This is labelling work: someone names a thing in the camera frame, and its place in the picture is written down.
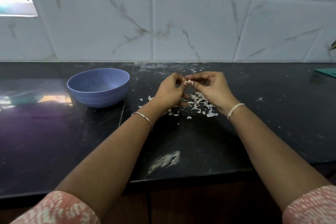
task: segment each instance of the pink sleeve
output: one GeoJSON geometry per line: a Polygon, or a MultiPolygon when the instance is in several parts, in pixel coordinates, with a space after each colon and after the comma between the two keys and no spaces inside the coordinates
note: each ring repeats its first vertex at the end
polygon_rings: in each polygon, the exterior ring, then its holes
{"type": "Polygon", "coordinates": [[[50,192],[41,202],[11,224],[100,224],[94,211],[75,196],[50,192]]]}
{"type": "Polygon", "coordinates": [[[336,186],[315,189],[292,202],[282,214],[283,224],[336,223],[336,186]]]}

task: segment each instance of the hand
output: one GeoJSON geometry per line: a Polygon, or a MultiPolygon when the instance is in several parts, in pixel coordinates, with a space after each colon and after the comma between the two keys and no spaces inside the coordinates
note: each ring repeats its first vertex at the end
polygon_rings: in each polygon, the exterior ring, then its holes
{"type": "Polygon", "coordinates": [[[184,93],[187,85],[188,82],[183,75],[173,73],[161,83],[155,97],[151,101],[160,103],[163,108],[163,114],[176,105],[189,106],[187,102],[180,100],[181,98],[189,98],[189,95],[184,93]]]}
{"type": "Polygon", "coordinates": [[[185,78],[191,80],[190,85],[226,116],[236,104],[239,104],[222,72],[202,72],[187,75],[185,78]]]}

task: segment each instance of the bowl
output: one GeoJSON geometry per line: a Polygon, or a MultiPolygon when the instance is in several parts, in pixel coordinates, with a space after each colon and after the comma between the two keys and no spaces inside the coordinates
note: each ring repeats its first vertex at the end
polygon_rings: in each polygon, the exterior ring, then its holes
{"type": "Polygon", "coordinates": [[[124,70],[99,68],[74,75],[66,85],[79,102],[89,107],[103,108],[125,98],[129,78],[124,70]]]}

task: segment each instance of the person's right hand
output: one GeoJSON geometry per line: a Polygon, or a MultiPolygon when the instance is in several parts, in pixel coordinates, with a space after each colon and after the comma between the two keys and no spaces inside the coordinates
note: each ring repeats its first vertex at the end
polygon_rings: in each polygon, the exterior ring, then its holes
{"type": "Polygon", "coordinates": [[[187,75],[185,78],[191,80],[190,85],[226,116],[236,104],[239,104],[222,72],[202,72],[187,75]]]}

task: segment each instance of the silver bracelet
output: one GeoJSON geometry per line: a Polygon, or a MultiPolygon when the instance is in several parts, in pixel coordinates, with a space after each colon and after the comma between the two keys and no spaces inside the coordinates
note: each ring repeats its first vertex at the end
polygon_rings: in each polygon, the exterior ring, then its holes
{"type": "Polygon", "coordinates": [[[139,113],[139,112],[133,112],[132,115],[135,114],[135,113],[141,115],[141,116],[144,117],[146,120],[148,120],[150,126],[152,127],[151,130],[153,130],[153,124],[151,123],[151,121],[150,121],[146,116],[144,116],[142,113],[139,113]]]}
{"type": "Polygon", "coordinates": [[[232,112],[233,112],[238,106],[241,106],[241,105],[245,105],[245,104],[242,104],[242,103],[237,104],[237,105],[235,105],[235,106],[232,108],[231,111],[229,111],[229,114],[227,115],[227,120],[229,120],[229,117],[232,115],[232,112]]]}

